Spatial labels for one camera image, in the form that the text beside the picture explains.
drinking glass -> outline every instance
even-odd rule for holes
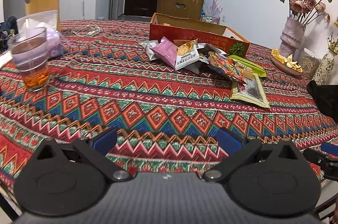
[[[27,90],[38,91],[46,86],[49,78],[46,28],[26,29],[7,45]]]

plate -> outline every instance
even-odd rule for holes
[[[282,64],[280,61],[278,61],[277,59],[275,59],[272,55],[270,55],[270,59],[271,61],[274,63],[274,65],[276,67],[278,67],[279,69],[283,70],[285,73],[295,76],[295,77],[299,77],[303,74],[303,72],[298,72],[295,71],[294,69]]]

patterned tablecloth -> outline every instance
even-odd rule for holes
[[[93,30],[87,24],[100,32],[79,37]],[[149,62],[137,44],[149,39],[148,23],[69,21],[62,28],[72,46],[49,62],[44,90],[27,92],[12,62],[0,70],[0,178],[8,186],[45,137],[71,142],[110,126],[121,130],[107,157],[131,172],[204,172],[227,157],[213,138],[219,127],[266,143],[289,137],[301,150],[337,143],[337,125],[316,108],[308,81],[281,72],[268,48],[250,44],[246,55],[268,75],[262,84],[271,109],[263,109],[230,100],[229,83],[212,73]]]

screw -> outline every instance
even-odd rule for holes
[[[113,173],[113,177],[118,180],[126,179],[129,177],[129,172],[125,170],[117,170],[116,172]]]
[[[219,170],[215,170],[215,169],[208,170],[204,174],[209,179],[217,179],[217,178],[220,178],[222,176],[222,173]]]

cardboard box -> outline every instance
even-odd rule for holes
[[[201,22],[154,13],[150,21],[150,40],[160,40],[163,36],[170,41],[194,40],[199,43],[213,44],[225,52],[244,57],[249,42],[227,26]]]
[[[203,0],[157,0],[157,12],[169,16],[199,20]]]

